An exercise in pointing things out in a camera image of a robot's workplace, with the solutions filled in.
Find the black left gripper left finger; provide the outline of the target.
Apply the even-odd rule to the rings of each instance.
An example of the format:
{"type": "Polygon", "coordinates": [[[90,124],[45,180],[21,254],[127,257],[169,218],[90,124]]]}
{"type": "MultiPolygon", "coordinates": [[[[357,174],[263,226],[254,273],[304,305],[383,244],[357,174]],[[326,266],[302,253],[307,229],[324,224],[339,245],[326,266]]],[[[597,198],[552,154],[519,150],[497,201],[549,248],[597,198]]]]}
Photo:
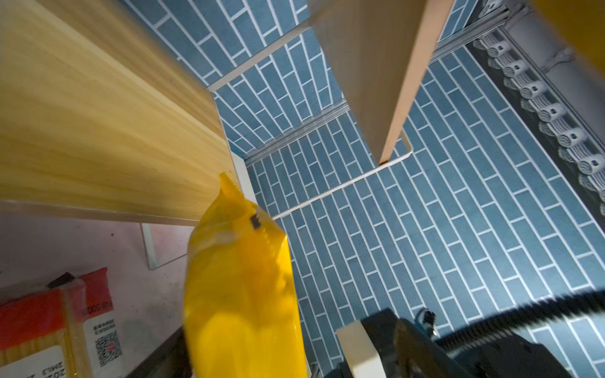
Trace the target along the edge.
{"type": "Polygon", "coordinates": [[[180,327],[158,349],[139,364],[127,378],[189,377],[189,355],[180,327]]]}

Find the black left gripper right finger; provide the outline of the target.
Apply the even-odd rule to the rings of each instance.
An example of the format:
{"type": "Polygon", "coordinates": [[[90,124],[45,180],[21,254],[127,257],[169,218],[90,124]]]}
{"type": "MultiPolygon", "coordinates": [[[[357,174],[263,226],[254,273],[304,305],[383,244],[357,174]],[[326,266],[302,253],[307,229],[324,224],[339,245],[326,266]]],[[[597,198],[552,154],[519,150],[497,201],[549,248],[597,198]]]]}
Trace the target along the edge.
{"type": "Polygon", "coordinates": [[[394,344],[401,377],[465,377],[466,370],[406,319],[398,319],[394,344]]]}

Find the plain yellow pasta package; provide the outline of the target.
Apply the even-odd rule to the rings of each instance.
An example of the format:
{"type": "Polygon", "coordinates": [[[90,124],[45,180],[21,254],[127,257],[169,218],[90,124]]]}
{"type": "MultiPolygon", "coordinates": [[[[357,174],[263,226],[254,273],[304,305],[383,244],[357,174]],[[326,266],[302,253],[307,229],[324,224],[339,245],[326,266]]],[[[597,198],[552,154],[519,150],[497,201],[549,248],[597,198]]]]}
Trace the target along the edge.
{"type": "Polygon", "coordinates": [[[306,377],[288,237],[226,173],[187,246],[184,336],[198,377],[306,377]]]}

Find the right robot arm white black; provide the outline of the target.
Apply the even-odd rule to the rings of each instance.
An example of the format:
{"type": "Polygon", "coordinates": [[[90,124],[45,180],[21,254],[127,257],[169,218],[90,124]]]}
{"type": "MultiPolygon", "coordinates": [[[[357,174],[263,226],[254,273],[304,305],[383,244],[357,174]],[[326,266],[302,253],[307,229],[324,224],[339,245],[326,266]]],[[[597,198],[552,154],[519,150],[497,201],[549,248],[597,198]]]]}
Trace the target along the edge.
{"type": "Polygon", "coordinates": [[[330,377],[568,377],[548,349],[516,334],[529,325],[604,311],[604,292],[528,303],[435,337],[435,313],[413,321],[384,309],[337,331],[344,354],[330,377]]]}

